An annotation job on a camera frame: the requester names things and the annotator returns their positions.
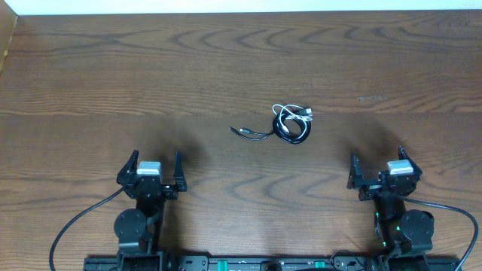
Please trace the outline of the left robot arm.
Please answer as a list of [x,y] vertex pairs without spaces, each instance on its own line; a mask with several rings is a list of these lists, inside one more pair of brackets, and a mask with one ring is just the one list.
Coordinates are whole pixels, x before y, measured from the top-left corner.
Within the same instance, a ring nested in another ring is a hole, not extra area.
[[139,162],[138,157],[139,152],[134,150],[116,179],[123,192],[136,201],[136,207],[121,212],[114,223],[117,269],[169,270],[169,254],[157,251],[154,243],[159,237],[166,201],[178,199],[178,194],[188,188],[181,155],[175,154],[172,184],[163,183],[160,162]]

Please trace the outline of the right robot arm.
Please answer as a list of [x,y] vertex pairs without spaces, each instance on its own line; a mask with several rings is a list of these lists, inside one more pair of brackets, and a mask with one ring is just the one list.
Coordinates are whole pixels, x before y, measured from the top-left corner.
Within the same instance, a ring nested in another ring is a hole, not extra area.
[[374,203],[375,230],[385,247],[375,257],[374,269],[429,269],[425,252],[433,248],[435,219],[429,212],[407,210],[404,204],[405,197],[416,190],[422,173],[402,146],[398,159],[389,161],[377,178],[365,178],[359,157],[351,154],[347,187],[358,191],[359,200]]

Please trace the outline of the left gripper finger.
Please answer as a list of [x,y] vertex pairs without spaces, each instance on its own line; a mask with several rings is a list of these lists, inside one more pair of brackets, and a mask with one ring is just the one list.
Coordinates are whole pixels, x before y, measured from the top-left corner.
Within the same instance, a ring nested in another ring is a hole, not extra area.
[[175,153],[175,168],[173,178],[178,191],[187,190],[187,182],[182,168],[182,158],[179,151]]
[[116,182],[118,184],[127,184],[130,181],[130,178],[136,174],[138,157],[139,152],[137,150],[134,150],[131,153],[128,161],[124,164],[124,166],[117,174]]

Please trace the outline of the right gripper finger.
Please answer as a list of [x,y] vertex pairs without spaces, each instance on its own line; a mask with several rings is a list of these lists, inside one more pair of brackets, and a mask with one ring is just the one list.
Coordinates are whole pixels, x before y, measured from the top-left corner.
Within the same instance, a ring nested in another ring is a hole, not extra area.
[[355,153],[350,156],[350,170],[347,181],[347,189],[358,189],[362,185],[362,168],[359,157]]
[[398,158],[399,158],[399,160],[407,160],[408,161],[408,163],[413,168],[414,175],[421,176],[423,174],[423,171],[421,170],[421,168],[419,168],[418,165],[415,164],[415,162],[408,156],[408,154],[407,154],[407,152],[406,152],[406,150],[403,146],[398,147]]

